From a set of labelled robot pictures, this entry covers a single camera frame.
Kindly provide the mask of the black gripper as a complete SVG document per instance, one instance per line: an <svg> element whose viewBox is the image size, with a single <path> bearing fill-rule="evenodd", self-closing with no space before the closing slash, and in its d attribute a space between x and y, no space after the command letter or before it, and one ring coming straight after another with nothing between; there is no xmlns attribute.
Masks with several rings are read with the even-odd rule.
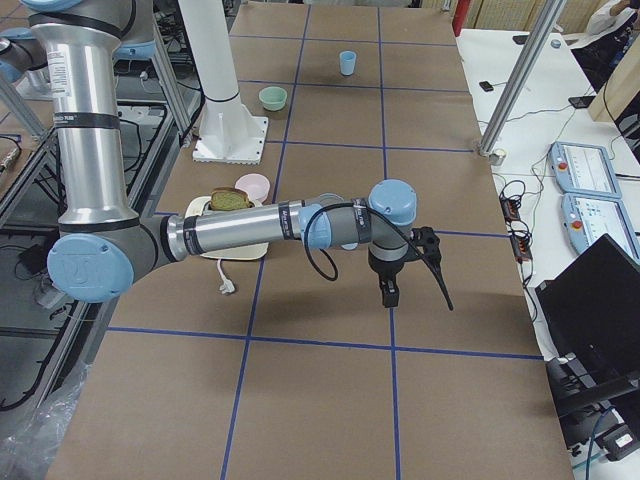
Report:
<svg viewBox="0 0 640 480"><path fill-rule="evenodd" d="M397 307L399 305L400 291L395 280L397 274L403 269L403 247L383 247L376 243L368 246L368 263L370 268L378 275L382 304L384 307Z"/></svg>

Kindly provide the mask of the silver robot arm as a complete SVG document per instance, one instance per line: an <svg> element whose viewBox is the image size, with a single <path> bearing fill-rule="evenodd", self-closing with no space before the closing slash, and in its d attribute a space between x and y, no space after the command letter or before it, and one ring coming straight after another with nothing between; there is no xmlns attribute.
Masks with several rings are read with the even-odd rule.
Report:
<svg viewBox="0 0 640 480"><path fill-rule="evenodd" d="M126 195L113 60L126 41L151 40L148 1L31 1L53 90L67 207L47 257L54 286L72 298L116 298L153 270L215 250L295 240L306 251L365 244L382 302L399 302L397 274L422 257L417 196L401 180L367 198L334 194L231 212L143 220Z"/></svg>

